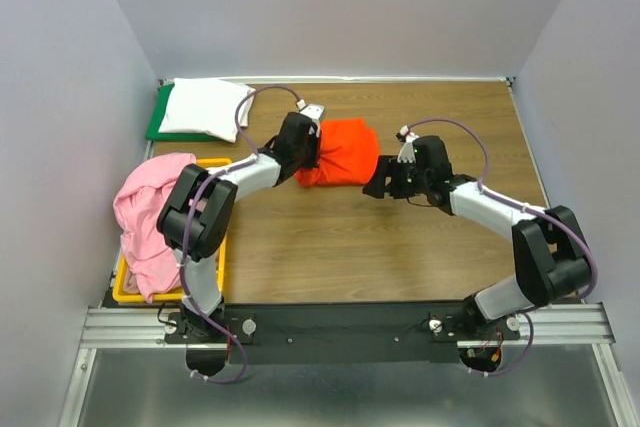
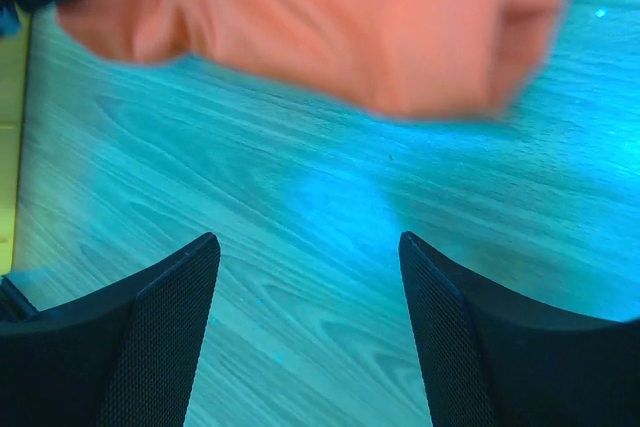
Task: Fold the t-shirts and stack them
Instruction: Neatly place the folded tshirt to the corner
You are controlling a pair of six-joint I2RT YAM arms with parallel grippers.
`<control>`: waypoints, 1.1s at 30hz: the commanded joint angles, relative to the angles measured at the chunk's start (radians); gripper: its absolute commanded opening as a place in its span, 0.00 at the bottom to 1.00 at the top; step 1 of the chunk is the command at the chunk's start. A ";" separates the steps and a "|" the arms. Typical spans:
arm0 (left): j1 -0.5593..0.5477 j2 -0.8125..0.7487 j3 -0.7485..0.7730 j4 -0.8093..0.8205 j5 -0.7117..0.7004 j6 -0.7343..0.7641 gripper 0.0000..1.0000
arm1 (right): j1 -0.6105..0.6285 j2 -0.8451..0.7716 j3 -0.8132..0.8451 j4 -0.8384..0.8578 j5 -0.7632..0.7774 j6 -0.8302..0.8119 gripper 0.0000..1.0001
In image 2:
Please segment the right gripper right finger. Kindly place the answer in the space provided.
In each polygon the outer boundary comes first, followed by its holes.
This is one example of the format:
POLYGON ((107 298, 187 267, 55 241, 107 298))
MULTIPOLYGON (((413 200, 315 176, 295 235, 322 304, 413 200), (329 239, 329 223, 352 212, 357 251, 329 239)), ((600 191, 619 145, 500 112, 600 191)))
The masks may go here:
POLYGON ((550 306, 405 232, 399 261, 436 426, 635 426, 639 323, 550 306))

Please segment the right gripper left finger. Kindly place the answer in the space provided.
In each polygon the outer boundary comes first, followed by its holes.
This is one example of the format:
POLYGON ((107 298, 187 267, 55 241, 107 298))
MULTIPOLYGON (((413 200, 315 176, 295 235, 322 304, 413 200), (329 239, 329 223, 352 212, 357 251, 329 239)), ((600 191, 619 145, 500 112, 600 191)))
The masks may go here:
POLYGON ((219 262, 218 239, 205 233, 42 311, 2 279, 2 425, 183 425, 219 262))

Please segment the orange t-shirt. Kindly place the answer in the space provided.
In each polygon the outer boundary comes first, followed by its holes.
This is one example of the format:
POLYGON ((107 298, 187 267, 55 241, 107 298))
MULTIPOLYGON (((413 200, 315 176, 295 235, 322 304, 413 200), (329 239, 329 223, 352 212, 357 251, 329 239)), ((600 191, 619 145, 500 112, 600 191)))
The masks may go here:
POLYGON ((545 61, 567 0, 69 0, 92 53, 195 54, 396 118, 493 114, 545 61))

